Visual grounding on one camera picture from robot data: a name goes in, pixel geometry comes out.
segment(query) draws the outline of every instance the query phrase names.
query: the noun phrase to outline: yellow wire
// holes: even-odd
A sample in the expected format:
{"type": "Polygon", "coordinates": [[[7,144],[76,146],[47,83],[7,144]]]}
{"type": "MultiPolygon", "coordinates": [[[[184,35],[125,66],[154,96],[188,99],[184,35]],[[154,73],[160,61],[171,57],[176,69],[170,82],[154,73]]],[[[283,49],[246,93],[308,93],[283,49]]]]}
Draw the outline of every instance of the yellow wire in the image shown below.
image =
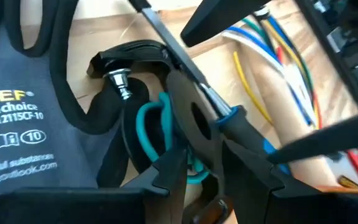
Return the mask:
{"type": "Polygon", "coordinates": [[[251,88],[248,85],[248,82],[246,80],[246,76],[244,75],[244,72],[242,71],[242,67],[240,64],[239,56],[237,52],[233,53],[234,63],[236,64],[237,72],[241,78],[242,85],[246,89],[247,94],[251,98],[252,102],[256,106],[256,108],[259,110],[259,112],[262,114],[262,116],[270,123],[273,124],[272,119],[270,118],[269,114],[266,112],[266,110],[263,108],[263,106],[259,103],[258,99],[255,97],[254,93],[252,92],[251,88]]]}
{"type": "MultiPolygon", "coordinates": [[[[290,55],[291,59],[296,63],[296,65],[299,67],[299,69],[301,70],[301,74],[303,76],[303,78],[305,80],[307,80],[306,77],[306,71],[302,66],[302,63],[300,61],[300,58],[298,58],[295,53],[293,52],[293,50],[290,48],[290,46],[288,46],[288,44],[280,37],[280,34],[277,33],[277,31],[273,28],[273,26],[268,22],[268,21],[262,21],[263,25],[267,28],[267,30],[273,35],[273,38],[275,40],[277,40],[280,45],[285,49],[285,51],[287,52],[288,55],[290,55]]],[[[318,122],[319,122],[319,116],[318,116],[318,112],[317,112],[317,108],[318,106],[316,106],[316,102],[313,100],[313,104],[314,104],[314,115],[316,116],[316,121],[317,124],[314,127],[315,129],[319,129],[318,128],[318,122]]]]}

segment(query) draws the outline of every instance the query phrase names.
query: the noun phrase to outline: blue wire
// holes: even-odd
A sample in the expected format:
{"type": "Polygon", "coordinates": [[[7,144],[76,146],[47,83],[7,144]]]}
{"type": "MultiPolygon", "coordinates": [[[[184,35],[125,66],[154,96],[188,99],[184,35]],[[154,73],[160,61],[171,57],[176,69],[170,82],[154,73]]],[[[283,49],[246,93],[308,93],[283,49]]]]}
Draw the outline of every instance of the blue wire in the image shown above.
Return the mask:
{"type": "Polygon", "coordinates": [[[284,34],[284,32],[281,30],[281,28],[278,25],[277,21],[272,16],[269,16],[267,18],[267,20],[272,25],[272,27],[276,30],[276,32],[280,35],[280,37],[288,44],[288,46],[293,48],[293,45],[292,45],[291,41],[284,34]]]}
{"type": "MultiPolygon", "coordinates": [[[[168,94],[160,93],[158,95],[160,102],[146,103],[143,105],[136,116],[136,133],[139,138],[140,145],[142,146],[147,157],[152,162],[158,159],[158,154],[152,146],[149,137],[147,136],[145,129],[145,117],[146,113],[154,108],[161,108],[161,127],[164,134],[165,150],[168,151],[173,147],[173,116],[172,107],[168,94]]],[[[188,175],[188,184],[200,184],[207,176],[209,172],[204,169],[203,163],[193,156],[191,153],[188,154],[189,163],[193,165],[194,170],[197,172],[196,175],[188,175]]]]}
{"type": "Polygon", "coordinates": [[[253,43],[255,43],[256,45],[258,45],[261,49],[263,49],[264,51],[266,51],[266,53],[268,53],[270,56],[272,56],[279,64],[281,64],[278,61],[277,56],[275,55],[275,53],[272,52],[272,50],[269,49],[269,47],[267,45],[265,45],[264,43],[262,43],[260,40],[258,40],[258,38],[254,37],[252,34],[248,33],[247,31],[240,29],[238,27],[229,27],[226,30],[230,30],[230,31],[234,31],[237,33],[240,33],[242,35],[244,35],[245,37],[247,37],[248,39],[250,39],[251,41],[253,41],[253,43]]]}

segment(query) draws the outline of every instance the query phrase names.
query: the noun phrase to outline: wooden surface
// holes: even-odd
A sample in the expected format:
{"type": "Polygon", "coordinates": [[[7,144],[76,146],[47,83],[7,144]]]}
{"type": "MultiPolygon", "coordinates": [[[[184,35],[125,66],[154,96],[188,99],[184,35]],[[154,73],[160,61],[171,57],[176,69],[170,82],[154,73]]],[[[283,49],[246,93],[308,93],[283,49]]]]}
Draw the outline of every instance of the wooden surface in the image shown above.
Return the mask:
{"type": "MultiPolygon", "coordinates": [[[[314,87],[319,97],[323,124],[327,126],[357,114],[356,104],[295,3],[292,0],[278,0],[270,2],[268,6],[273,16],[292,38],[311,70],[314,87]]],[[[168,29],[180,40],[180,31],[194,10],[195,8],[161,11],[160,16],[168,29]]],[[[32,44],[35,41],[37,31],[38,27],[36,26],[25,27],[24,37],[27,44],[32,44]]],[[[84,110],[88,109],[92,97],[100,90],[102,84],[102,80],[90,80],[86,76],[86,69],[91,57],[98,51],[137,39],[160,40],[141,15],[127,14],[73,22],[68,52],[68,81],[84,110]]],[[[186,50],[207,77],[209,84],[230,105],[244,105],[248,111],[247,119],[252,125],[275,147],[280,147],[280,141],[274,128],[266,122],[252,104],[237,76],[232,53],[239,49],[239,44],[216,36],[186,50]]],[[[150,90],[153,91],[153,97],[161,90],[151,74],[134,75],[147,82],[150,90]]],[[[255,80],[251,80],[250,85],[258,99],[262,100],[263,97],[257,89],[255,80]]],[[[126,181],[136,175],[134,168],[129,166],[126,181]]],[[[191,198],[197,197],[201,190],[197,186],[190,187],[192,192],[196,193],[188,195],[187,202],[191,198]]]]}

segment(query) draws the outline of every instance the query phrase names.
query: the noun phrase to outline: metal screw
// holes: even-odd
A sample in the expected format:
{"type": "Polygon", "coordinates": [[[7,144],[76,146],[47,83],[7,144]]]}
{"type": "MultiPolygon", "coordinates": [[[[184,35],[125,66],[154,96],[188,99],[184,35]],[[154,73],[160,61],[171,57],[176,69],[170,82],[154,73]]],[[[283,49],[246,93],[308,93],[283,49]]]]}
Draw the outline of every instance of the metal screw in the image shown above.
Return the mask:
{"type": "Polygon", "coordinates": [[[129,68],[121,68],[105,74],[105,77],[109,77],[109,79],[114,83],[119,92],[121,93],[121,98],[123,100],[128,99],[132,96],[131,91],[128,88],[128,79],[127,76],[131,73],[129,68]]]}

